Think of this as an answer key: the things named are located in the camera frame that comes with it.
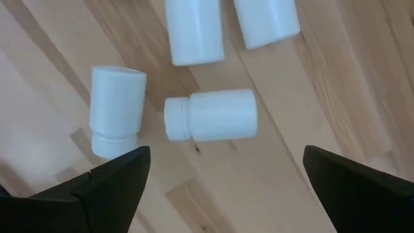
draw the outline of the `bottle body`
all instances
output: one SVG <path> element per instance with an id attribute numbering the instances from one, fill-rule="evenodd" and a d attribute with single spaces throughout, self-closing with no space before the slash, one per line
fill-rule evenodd
<path id="1" fill-rule="evenodd" d="M 138 147 L 146 80 L 144 73 L 132 69 L 93 69 L 89 125 L 96 155 L 113 159 Z"/>
<path id="2" fill-rule="evenodd" d="M 232 140 L 254 137 L 257 107 L 249 89 L 170 98 L 164 110 L 170 140 Z"/>
<path id="3" fill-rule="evenodd" d="M 247 49 L 256 49 L 300 32 L 294 0 L 234 0 Z"/>
<path id="4" fill-rule="evenodd" d="M 166 0 L 174 65 L 196 65 L 224 59 L 220 15 L 220 0 Z"/>

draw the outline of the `white cylindrical container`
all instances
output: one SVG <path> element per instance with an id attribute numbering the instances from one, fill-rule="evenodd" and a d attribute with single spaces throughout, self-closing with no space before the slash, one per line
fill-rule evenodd
<path id="1" fill-rule="evenodd" d="M 294 0 L 234 0 L 247 49 L 256 49 L 300 32 Z"/>
<path id="2" fill-rule="evenodd" d="M 138 148 L 146 74 L 121 67 L 95 67 L 92 74 L 92 150 L 114 159 Z"/>
<path id="3" fill-rule="evenodd" d="M 249 89 L 168 98 L 164 121 L 170 140 L 231 140 L 257 133 L 257 107 Z"/>
<path id="4" fill-rule="evenodd" d="M 224 59 L 220 0 L 166 0 L 166 17 L 174 65 Z"/>

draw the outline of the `wooden floor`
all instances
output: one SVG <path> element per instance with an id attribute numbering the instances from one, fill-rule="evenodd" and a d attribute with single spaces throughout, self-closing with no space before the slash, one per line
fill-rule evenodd
<path id="1" fill-rule="evenodd" d="M 93 65 L 148 74 L 153 157 L 131 232 L 334 232 L 301 163 L 313 144 L 414 181 L 414 1 L 296 0 L 302 33 L 245 50 L 223 0 L 226 60 L 174 67 L 164 0 L 1 0 L 0 183 L 26 197 L 105 162 L 89 142 Z M 254 139 L 170 142 L 167 97 L 251 88 Z"/>

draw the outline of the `white plastic bottle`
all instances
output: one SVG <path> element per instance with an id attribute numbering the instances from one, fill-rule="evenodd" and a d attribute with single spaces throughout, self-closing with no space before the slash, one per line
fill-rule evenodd
<path id="1" fill-rule="evenodd" d="M 300 32 L 295 0 L 234 0 L 247 49 L 256 49 Z"/>
<path id="2" fill-rule="evenodd" d="M 140 71 L 95 67 L 92 74 L 92 150 L 114 159 L 138 148 L 147 76 Z"/>
<path id="3" fill-rule="evenodd" d="M 170 140 L 231 140 L 254 137 L 257 107 L 249 89 L 168 98 L 164 121 Z"/>
<path id="4" fill-rule="evenodd" d="M 220 0 L 166 0 L 166 17 L 174 65 L 224 59 Z"/>

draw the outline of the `wood grain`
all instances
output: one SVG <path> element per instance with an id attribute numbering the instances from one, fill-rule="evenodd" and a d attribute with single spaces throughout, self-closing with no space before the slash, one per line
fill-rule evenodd
<path id="1" fill-rule="evenodd" d="M 129 232 L 335 232 L 306 145 L 414 181 L 414 4 L 296 4 L 301 34 L 246 50 L 223 0 L 226 59 L 174 67 L 164 0 L 2 0 L 0 184 L 25 197 L 105 162 L 90 145 L 91 67 L 126 66 L 148 74 L 138 140 L 152 152 Z M 255 93 L 257 137 L 168 140 L 167 97 L 240 88 Z"/>

